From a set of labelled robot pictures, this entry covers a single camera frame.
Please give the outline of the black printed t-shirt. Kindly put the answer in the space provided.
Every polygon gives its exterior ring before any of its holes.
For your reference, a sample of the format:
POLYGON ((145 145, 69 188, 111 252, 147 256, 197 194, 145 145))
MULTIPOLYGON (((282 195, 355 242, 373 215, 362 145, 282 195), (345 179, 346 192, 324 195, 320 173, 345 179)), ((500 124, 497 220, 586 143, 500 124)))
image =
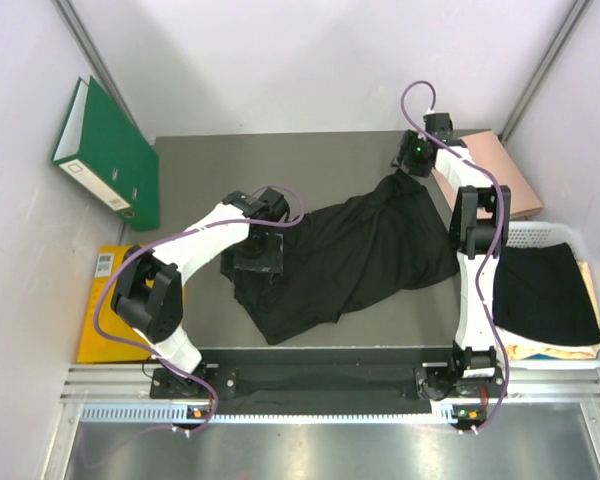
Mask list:
POLYGON ((280 233, 281 273, 238 270, 229 253, 222 254, 220 267, 270 345, 459 271, 431 196, 402 171, 367 194, 306 214, 280 233))

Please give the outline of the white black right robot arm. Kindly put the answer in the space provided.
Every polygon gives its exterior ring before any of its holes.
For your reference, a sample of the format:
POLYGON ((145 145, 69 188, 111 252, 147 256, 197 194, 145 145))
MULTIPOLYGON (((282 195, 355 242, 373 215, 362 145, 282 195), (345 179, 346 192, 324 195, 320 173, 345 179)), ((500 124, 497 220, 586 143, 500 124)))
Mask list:
POLYGON ((424 369, 422 393, 440 401, 506 380, 509 364, 492 302, 496 269, 508 237, 510 189, 478 165, 466 144, 446 130, 405 131, 392 165, 421 178, 437 172, 456 192, 449 236, 461 278, 459 324, 447 365, 424 369))

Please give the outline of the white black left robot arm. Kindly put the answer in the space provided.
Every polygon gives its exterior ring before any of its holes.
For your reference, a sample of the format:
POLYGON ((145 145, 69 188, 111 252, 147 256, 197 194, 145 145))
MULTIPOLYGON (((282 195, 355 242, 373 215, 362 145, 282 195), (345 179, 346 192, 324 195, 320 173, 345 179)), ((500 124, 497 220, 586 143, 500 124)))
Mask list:
POLYGON ((118 276, 111 309, 176 367, 154 374, 159 398, 168 391, 193 397, 206 387, 202 355, 182 326, 187 281, 216 257, 230 280, 242 272, 268 280, 281 274, 283 235, 268 224, 286 221, 289 214, 284 195, 270 187, 257 197, 235 191, 187 228, 185 237, 139 255, 118 276))

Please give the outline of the pink paper folder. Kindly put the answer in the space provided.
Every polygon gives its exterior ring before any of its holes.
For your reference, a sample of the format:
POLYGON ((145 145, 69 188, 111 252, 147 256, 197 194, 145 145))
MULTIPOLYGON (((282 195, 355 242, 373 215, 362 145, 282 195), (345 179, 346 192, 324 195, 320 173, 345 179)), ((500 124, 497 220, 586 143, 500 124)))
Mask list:
POLYGON ((540 198, 526 181, 495 132, 460 130, 458 134, 468 147, 475 163, 489 170, 501 185, 510 188, 512 220, 537 214, 544 209, 540 198))

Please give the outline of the white plastic basket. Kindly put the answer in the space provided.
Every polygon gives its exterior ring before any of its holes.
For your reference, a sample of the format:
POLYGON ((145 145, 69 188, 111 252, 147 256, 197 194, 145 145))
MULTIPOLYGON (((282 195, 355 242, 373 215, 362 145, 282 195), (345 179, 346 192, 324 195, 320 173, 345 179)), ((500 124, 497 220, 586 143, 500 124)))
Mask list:
POLYGON ((496 271, 493 314, 518 368, 600 368, 600 293, 588 252, 568 226, 510 224, 496 271))

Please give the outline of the folded black t-shirt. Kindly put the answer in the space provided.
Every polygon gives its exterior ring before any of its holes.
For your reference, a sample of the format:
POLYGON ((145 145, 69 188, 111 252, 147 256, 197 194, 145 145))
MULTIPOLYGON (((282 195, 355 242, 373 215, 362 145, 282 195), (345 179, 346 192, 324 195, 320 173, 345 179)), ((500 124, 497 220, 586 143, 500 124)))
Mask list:
POLYGON ((527 340, 566 347, 600 344, 594 308, 567 243, 504 247, 492 309, 496 326, 527 340))

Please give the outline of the green lever arch binder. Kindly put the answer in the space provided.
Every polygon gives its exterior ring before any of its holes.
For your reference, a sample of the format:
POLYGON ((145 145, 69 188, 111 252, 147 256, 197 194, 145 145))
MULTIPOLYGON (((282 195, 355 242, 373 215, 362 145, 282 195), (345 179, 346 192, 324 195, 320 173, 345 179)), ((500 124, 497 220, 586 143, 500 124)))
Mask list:
POLYGON ((160 226, 159 156, 95 78, 77 80, 51 162, 132 229, 160 226))

